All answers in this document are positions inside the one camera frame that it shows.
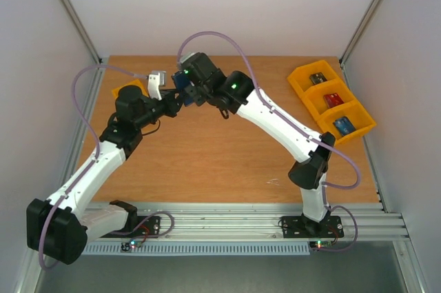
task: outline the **orange storage tray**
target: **orange storage tray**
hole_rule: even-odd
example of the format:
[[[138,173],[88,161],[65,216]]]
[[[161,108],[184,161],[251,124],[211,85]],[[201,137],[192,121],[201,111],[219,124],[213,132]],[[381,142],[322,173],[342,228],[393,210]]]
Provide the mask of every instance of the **orange storage tray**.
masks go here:
[[[327,81],[314,85],[309,76],[319,72],[323,73]],[[287,80],[322,132],[330,132],[336,137],[336,145],[361,137],[376,126],[371,115],[325,60],[296,68]],[[344,104],[328,108],[325,95],[331,93],[337,93]],[[356,129],[355,132],[346,136],[342,136],[334,126],[334,121],[343,116],[346,116]]]

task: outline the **white wall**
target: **white wall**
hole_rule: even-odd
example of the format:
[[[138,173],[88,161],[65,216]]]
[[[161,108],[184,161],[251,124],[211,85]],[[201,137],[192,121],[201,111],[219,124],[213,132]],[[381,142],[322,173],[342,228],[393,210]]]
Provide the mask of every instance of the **white wall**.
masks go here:
[[[441,291],[441,0],[384,0],[347,64],[367,137],[432,292]]]
[[[27,205],[60,186],[76,123],[70,82],[91,62],[59,0],[0,0],[0,292],[13,292],[27,250]]]
[[[341,56],[371,0],[71,0],[99,54],[176,54],[201,30],[254,55]],[[189,50],[236,54],[207,37]]]

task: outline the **wooden tabletop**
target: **wooden tabletop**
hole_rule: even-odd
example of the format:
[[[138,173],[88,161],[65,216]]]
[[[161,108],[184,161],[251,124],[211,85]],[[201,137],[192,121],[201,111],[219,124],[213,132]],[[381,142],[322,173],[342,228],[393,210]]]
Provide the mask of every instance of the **wooden tabletop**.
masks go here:
[[[211,57],[225,74],[234,70],[247,73],[240,57]],[[294,68],[326,59],[341,75],[335,57],[250,57],[262,89],[284,110],[305,125],[319,130],[300,102],[286,77]],[[176,57],[110,57],[110,65],[148,74],[176,72]],[[92,126],[100,135],[114,112],[111,90],[131,81],[124,74],[106,70],[92,116]],[[161,129],[141,141],[131,157],[104,183],[94,201],[150,202],[248,202],[300,203],[300,190],[287,176],[294,164],[291,155],[277,141],[249,121],[230,115],[224,120],[216,108],[183,107],[178,116],[161,119]],[[155,126],[146,127],[144,132]],[[81,163],[93,150],[87,135]],[[339,150],[348,154],[362,172],[355,190],[327,189],[331,203],[378,202],[362,139]],[[352,167],[333,154],[328,180],[351,185],[356,175]]]

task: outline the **blue battery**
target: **blue battery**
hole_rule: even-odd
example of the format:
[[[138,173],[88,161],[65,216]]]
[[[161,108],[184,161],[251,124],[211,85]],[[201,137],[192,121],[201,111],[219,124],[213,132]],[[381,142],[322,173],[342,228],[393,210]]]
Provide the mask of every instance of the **blue battery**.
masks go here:
[[[342,136],[346,136],[349,133],[356,131],[355,127],[346,116],[336,119],[334,125]]]
[[[185,76],[182,71],[178,71],[177,73],[172,75],[173,83],[176,89],[183,93],[184,89],[190,85],[190,80]],[[193,99],[190,95],[186,94],[184,96],[184,106],[188,107],[193,103]]]

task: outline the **small object in bin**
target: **small object in bin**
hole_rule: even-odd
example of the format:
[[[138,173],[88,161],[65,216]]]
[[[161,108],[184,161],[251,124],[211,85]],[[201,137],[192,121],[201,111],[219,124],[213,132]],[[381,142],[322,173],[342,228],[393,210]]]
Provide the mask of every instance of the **small object in bin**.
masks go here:
[[[351,121],[346,116],[336,119],[334,125],[342,136],[346,136],[349,133],[355,132],[356,130]]]
[[[320,84],[320,83],[327,81],[326,77],[321,72],[318,72],[316,74],[312,74],[311,76],[309,76],[309,79],[311,79],[311,81],[314,85],[317,85],[317,84]]]
[[[328,108],[336,107],[337,105],[344,104],[342,98],[337,93],[326,94],[325,101],[328,105]]]

